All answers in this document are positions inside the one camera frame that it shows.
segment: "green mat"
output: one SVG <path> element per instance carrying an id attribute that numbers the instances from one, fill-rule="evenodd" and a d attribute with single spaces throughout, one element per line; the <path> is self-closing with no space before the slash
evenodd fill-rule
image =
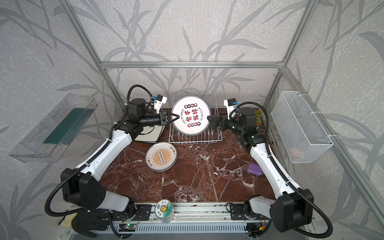
<path id="1" fill-rule="evenodd" d="M 44 140 L 43 143 L 65 145 L 71 144 L 73 139 L 81 130 L 84 123 L 89 119 L 94 109 L 74 108 L 72 111 L 61 121 L 61 123 L 53 130 L 53 132 Z"/>

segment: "white plate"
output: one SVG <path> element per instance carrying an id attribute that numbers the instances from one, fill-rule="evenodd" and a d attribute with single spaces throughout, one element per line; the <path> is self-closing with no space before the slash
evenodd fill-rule
<path id="1" fill-rule="evenodd" d="M 158 142 L 152 145 L 146 154 L 147 166 L 155 172 L 170 169 L 177 160 L 177 150 L 169 142 Z"/>
<path id="2" fill-rule="evenodd" d="M 173 122 L 175 128 L 184 135 L 194 136 L 208 127 L 207 116 L 211 115 L 211 109 L 203 99 L 186 96 L 175 103 L 172 113 L 180 116 Z"/>

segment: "orange sunburst design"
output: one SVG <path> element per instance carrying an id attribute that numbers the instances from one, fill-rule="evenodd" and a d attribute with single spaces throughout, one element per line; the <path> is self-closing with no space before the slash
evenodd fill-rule
<path id="1" fill-rule="evenodd" d="M 171 152 L 168 149 L 159 149 L 153 154 L 153 163 L 157 166 L 166 165 L 172 157 Z"/>

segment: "wire mesh basket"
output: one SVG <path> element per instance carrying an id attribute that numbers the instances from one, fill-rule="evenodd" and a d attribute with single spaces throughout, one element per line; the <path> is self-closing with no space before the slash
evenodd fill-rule
<path id="1" fill-rule="evenodd" d="M 282 91 L 271 112 L 292 163 L 313 162 L 333 142 L 297 91 Z"/>
<path id="2" fill-rule="evenodd" d="M 173 103 L 176 103 L 183 97 L 196 96 L 202 98 L 208 106 L 211 108 L 211 115 L 218 116 L 216 95 L 214 93 L 198 93 L 198 94 L 175 94 L 173 96 Z M 223 141 L 223 135 L 220 127 L 213 127 L 211 125 L 208 128 L 195 136 L 187 136 L 180 133 L 175 126 L 172 124 L 169 130 L 168 142 L 173 144 L 185 144 L 185 143 L 198 143 L 198 144 L 209 144 L 218 141 Z"/>

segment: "white mesh basket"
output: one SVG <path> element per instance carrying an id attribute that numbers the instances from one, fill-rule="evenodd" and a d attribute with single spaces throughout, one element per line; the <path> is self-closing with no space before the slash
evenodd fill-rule
<path id="1" fill-rule="evenodd" d="M 292 163 L 313 162 L 333 146 L 299 92 L 282 91 L 271 115 Z"/>

